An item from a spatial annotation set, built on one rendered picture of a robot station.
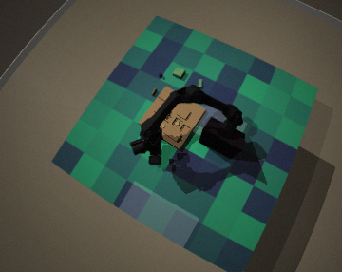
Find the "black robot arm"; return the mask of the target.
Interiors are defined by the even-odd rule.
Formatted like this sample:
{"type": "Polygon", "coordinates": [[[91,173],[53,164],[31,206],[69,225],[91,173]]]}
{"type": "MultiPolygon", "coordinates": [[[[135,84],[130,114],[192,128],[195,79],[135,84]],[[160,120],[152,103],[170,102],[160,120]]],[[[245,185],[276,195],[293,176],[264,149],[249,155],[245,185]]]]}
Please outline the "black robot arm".
{"type": "Polygon", "coordinates": [[[233,105],[226,105],[206,94],[195,85],[183,87],[180,90],[170,92],[168,98],[163,102],[156,113],[146,119],[141,125],[140,139],[130,142],[130,146],[134,155],[145,152],[151,152],[151,149],[160,145],[163,140],[162,134],[158,131],[163,120],[169,115],[177,104],[180,103],[197,103],[206,104],[210,107],[222,111],[221,113],[227,118],[221,125],[222,130],[232,135],[235,133],[237,126],[243,123],[242,112],[233,105]],[[187,95],[184,95],[187,94],[187,95]]]}

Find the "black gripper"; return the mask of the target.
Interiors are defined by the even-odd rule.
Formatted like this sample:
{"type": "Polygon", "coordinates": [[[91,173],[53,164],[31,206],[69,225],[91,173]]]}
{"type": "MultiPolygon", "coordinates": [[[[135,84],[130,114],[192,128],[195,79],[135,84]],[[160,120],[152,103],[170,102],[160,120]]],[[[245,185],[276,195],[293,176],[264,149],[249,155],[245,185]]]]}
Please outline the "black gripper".
{"type": "MultiPolygon", "coordinates": [[[[161,133],[162,135],[162,128],[159,129],[158,133],[161,133]]],[[[149,156],[149,164],[150,165],[161,165],[162,164],[162,140],[160,141],[160,145],[156,148],[151,148],[150,146],[148,146],[148,148],[151,149],[150,155],[149,156]]]]}

